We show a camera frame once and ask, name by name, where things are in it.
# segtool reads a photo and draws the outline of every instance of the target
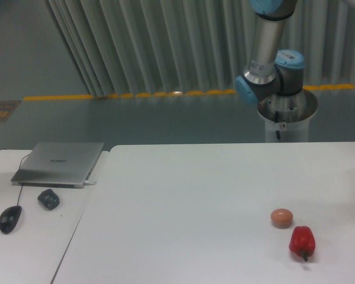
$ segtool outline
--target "bell pepper stem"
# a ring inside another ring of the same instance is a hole
[[[306,256],[306,253],[303,250],[300,250],[300,255],[302,256],[302,258],[305,260],[305,262],[308,261],[308,257]]]

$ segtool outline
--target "blue joint cap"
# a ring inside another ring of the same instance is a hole
[[[275,12],[282,2],[283,0],[250,0],[251,7],[260,15],[268,15]]]
[[[291,49],[279,50],[276,55],[275,63],[289,69],[303,69],[305,66],[303,55]]]
[[[235,88],[241,95],[242,99],[248,104],[254,105],[258,103],[258,98],[256,97],[254,91],[251,90],[250,86],[241,76],[238,76],[235,79]]]

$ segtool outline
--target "laptop lid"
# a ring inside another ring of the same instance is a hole
[[[83,188],[103,143],[38,143],[12,178],[13,184]]]

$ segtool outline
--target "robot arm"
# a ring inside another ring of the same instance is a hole
[[[250,61],[236,79],[238,92],[249,103],[274,93],[298,93],[302,89],[304,58],[296,51],[277,52],[285,20],[295,11],[297,0],[250,2],[258,16],[257,28]]]

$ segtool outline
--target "red bell pepper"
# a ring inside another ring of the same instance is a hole
[[[307,262],[308,256],[312,256],[315,249],[312,230],[307,226],[296,227],[292,233],[289,249]]]

